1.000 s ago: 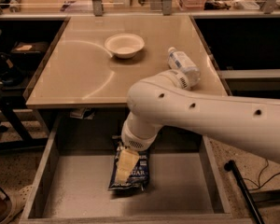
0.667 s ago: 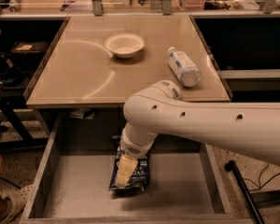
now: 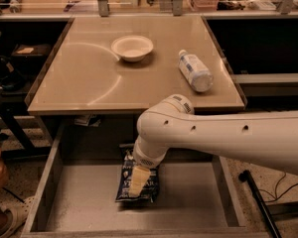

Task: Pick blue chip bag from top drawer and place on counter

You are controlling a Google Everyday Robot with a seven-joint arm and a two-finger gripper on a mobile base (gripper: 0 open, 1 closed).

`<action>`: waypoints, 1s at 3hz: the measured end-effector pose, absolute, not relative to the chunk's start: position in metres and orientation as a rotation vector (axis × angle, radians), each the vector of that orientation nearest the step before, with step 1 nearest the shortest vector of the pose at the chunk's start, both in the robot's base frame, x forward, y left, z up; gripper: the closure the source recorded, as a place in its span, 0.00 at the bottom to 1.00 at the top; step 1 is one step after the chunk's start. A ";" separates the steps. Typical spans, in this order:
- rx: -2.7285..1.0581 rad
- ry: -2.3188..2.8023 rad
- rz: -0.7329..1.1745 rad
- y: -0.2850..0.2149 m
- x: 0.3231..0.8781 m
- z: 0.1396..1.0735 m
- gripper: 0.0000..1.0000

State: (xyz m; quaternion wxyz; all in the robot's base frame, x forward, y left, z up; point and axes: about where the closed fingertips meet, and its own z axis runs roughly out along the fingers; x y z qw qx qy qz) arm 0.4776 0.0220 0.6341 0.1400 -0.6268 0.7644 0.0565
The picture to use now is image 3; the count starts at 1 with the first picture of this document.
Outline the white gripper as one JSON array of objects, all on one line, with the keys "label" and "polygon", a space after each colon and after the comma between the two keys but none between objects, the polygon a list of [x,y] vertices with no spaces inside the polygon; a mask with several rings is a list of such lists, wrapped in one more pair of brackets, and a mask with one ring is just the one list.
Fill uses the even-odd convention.
[{"label": "white gripper", "polygon": [[144,185],[150,178],[151,172],[149,169],[158,167],[164,160],[167,151],[167,147],[158,143],[149,143],[141,137],[136,139],[133,157],[140,166],[135,166],[132,170],[128,191],[130,197],[138,197],[140,195]]}]

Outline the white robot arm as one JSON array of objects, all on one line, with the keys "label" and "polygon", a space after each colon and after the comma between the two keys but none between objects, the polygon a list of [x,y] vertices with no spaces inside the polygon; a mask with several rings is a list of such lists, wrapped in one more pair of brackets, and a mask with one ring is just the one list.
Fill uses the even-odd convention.
[{"label": "white robot arm", "polygon": [[298,176],[298,111],[196,115],[190,100],[174,94],[137,120],[129,195],[141,193],[150,171],[171,148],[249,162]]}]

